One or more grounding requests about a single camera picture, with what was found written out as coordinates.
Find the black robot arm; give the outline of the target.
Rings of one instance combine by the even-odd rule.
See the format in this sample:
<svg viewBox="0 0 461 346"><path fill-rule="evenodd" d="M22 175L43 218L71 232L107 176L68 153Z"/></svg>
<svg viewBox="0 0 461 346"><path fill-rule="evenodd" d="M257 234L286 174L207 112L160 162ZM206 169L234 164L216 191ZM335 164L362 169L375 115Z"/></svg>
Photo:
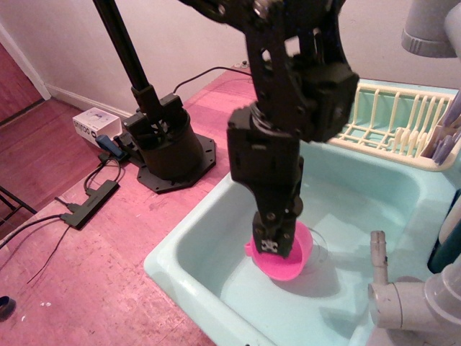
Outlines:
<svg viewBox="0 0 461 346"><path fill-rule="evenodd" d="M300 198L302 142L325 143L346 125L359 76L339 34L342 1L191 1L246 39L255 103L228 121L232 179L255 197L253 238L260 253L287 257Z"/></svg>

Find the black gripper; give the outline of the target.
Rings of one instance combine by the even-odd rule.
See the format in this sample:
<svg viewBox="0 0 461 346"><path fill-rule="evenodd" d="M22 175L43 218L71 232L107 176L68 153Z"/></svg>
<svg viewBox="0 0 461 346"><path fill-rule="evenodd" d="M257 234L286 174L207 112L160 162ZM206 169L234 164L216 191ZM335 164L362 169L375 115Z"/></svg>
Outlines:
<svg viewBox="0 0 461 346"><path fill-rule="evenodd" d="M250 190L256 201L252 226L257 252L287 257L303 209L299 140L258 122L251 107L232 113L227 139L231 177ZM281 224L270 231L262 221Z"/></svg>

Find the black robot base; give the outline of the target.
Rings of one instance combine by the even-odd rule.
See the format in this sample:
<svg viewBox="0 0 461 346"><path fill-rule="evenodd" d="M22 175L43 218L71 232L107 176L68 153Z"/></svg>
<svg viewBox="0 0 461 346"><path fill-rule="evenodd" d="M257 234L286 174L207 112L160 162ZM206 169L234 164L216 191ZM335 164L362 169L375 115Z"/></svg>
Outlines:
<svg viewBox="0 0 461 346"><path fill-rule="evenodd" d="M157 194L193 186L216 164L213 139L196 134L179 96L159 98L140 63L114 1L94 5L109 35L138 104L123 128L138 155L138 181Z"/></svg>

